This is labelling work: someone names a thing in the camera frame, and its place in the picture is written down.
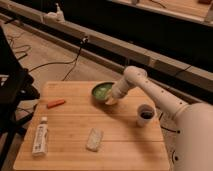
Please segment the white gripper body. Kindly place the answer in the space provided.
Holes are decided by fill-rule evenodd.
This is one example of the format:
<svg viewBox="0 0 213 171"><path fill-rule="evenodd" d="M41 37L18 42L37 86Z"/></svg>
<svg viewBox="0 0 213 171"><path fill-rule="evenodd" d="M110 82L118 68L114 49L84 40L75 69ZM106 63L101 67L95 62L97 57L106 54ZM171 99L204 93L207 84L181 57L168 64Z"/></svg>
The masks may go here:
<svg viewBox="0 0 213 171"><path fill-rule="evenodd" d="M125 78L121 78L112 86L112 97L116 99L124 98L128 91L133 88Z"/></svg>

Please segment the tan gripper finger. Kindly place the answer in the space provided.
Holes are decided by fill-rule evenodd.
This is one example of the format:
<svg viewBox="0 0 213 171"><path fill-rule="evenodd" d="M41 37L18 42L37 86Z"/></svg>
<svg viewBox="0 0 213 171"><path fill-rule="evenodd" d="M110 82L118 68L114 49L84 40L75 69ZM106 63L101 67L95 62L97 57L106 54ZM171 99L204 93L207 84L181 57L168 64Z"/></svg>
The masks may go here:
<svg viewBox="0 0 213 171"><path fill-rule="evenodd" d="M115 105L117 103L118 103L118 100L113 97L108 98L107 101L105 102L105 104L109 106Z"/></svg>
<svg viewBox="0 0 213 171"><path fill-rule="evenodd" d="M108 91L107 91L107 93L106 93L106 97L113 97L113 91L112 91L112 88L111 89L109 89Z"/></svg>

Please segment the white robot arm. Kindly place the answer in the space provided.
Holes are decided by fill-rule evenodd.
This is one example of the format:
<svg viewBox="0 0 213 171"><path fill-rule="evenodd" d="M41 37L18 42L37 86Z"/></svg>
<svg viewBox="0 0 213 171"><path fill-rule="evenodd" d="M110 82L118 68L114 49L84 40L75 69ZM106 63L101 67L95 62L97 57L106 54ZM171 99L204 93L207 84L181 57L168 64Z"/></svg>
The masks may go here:
<svg viewBox="0 0 213 171"><path fill-rule="evenodd" d="M153 83L147 72L128 66L123 76L109 90L109 99L121 99L138 87L175 122L176 136L174 171L213 171L213 105L189 104Z"/></svg>

